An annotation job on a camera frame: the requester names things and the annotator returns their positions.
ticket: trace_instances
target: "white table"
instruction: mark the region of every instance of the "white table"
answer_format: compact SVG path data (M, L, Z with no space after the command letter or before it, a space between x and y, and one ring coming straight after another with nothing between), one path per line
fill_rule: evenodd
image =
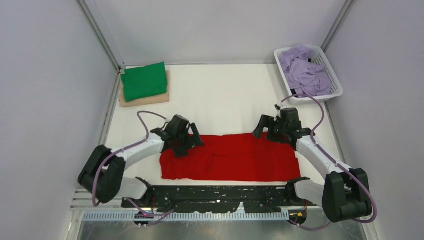
M140 140L145 130L136 112L152 111L167 118L182 115L196 123L200 134L225 135L251 133L262 114L275 116L274 105L285 97L282 77L275 64L231 65L169 65L170 102L122 108L117 102L106 146L123 147ZM320 108L314 104L295 106L302 127L313 128L321 118ZM316 130L323 145L339 157L327 113ZM144 114L149 129L162 127L164 121ZM317 170L300 154L300 172L316 183L324 184ZM129 178L140 177L152 185L285 185L284 182L198 181L190 179L162 179L160 155L150 156L133 165L126 172Z

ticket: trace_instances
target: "robotic arm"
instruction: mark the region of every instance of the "robotic arm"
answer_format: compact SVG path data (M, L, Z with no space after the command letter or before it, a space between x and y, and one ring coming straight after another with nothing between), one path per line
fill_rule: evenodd
M307 177L291 180L286 185L289 197L292 200L308 200L322 207L325 215L333 223L369 216L372 213L370 199L339 165L349 170L369 191L368 176L365 171L361 168L352 169L341 162L322 147L317 137L314 137L314 142L311 129L302 128L296 108L281 109L277 105L275 107L279 110L280 116L262 115L253 135L260 138L264 128L268 128L267 139L290 144L295 151L308 159L325 179L324 185L317 184ZM328 153L335 162L330 161L323 151Z
M189 134L190 128L193 131L192 136ZM148 189L146 182L138 178L124 177L126 169L168 149L173 149L175 156L180 157L188 155L189 149L203 145L196 124L190 124L184 117L175 115L164 129L151 130L146 142L123 150L107 161L105 165L107 169L102 169L98 178L96 197L103 204L116 197L141 199ZM120 149L109 149L104 145L96 147L79 174L78 183L93 193L99 166L109 155Z

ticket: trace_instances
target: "white wall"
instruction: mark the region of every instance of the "white wall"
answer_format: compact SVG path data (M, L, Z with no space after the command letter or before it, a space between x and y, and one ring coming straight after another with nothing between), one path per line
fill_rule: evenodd
M126 65L275 63L320 46L344 0L87 0Z
M57 240L115 70L74 0L0 3L0 239Z
M327 51L344 88L329 110L368 173L381 240L424 236L423 24L423 0L358 0Z

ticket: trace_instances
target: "red cloth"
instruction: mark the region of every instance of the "red cloth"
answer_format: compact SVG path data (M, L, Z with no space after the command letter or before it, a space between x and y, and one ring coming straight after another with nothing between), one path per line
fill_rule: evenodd
M251 133L202 135L205 146L175 157L167 150L160 156L163 179L211 181L286 182L301 172L295 151L288 144L258 139Z

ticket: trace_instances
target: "crumpled purple fabric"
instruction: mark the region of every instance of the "crumpled purple fabric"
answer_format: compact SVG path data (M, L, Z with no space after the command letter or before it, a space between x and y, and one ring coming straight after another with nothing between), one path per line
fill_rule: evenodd
M313 97L330 95L331 81L324 71L326 66L308 62L314 55L314 51L309 47L297 45L283 52L278 60L288 86L297 94Z

